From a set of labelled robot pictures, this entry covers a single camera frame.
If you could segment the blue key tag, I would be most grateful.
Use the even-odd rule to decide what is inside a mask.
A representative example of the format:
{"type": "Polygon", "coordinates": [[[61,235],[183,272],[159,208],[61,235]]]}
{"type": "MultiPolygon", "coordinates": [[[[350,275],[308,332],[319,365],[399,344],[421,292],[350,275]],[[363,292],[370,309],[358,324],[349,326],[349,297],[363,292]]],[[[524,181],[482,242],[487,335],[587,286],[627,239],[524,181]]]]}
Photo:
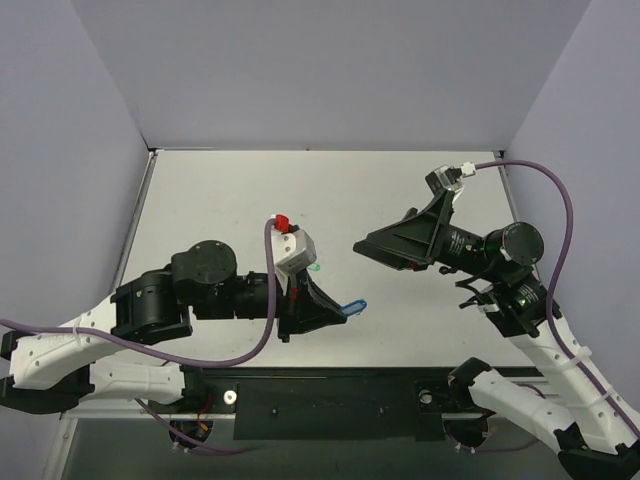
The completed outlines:
{"type": "Polygon", "coordinates": [[[364,299],[354,300],[340,307],[340,311],[347,317],[361,314],[368,304],[364,299]]]}

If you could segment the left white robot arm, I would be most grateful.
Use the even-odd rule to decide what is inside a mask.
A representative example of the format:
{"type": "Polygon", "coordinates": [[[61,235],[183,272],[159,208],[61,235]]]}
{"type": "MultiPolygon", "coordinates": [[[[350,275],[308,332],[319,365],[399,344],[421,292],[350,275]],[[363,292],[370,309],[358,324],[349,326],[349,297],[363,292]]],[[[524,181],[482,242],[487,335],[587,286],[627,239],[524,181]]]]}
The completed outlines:
{"type": "Polygon", "coordinates": [[[47,415],[93,399],[147,399],[192,412],[207,402],[204,370],[248,362],[271,334],[288,342],[347,319],[306,270],[291,275],[286,287],[273,267],[239,275],[231,247],[207,240],[59,327],[3,321],[1,356],[9,373],[1,380],[1,404],[47,415]],[[155,350],[159,343],[190,336],[193,319],[267,323],[258,344],[234,359],[195,360],[155,350]]]}

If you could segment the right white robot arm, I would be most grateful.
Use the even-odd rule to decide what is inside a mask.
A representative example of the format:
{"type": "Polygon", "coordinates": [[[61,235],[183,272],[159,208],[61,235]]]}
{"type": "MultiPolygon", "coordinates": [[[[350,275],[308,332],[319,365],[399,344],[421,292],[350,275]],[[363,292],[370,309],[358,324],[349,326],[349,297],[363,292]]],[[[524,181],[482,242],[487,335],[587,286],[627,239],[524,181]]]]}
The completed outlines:
{"type": "Polygon", "coordinates": [[[540,233],[512,223],[480,237],[451,225],[455,193],[443,191],[422,210],[356,242],[356,253],[395,270],[463,272],[457,287],[503,338],[543,375],[559,403],[470,358],[450,372],[446,394],[459,409],[497,413],[544,443],[573,479],[630,479],[639,471],[639,414],[606,385],[590,350],[571,334],[559,307],[533,274],[544,252],[540,233]]]}

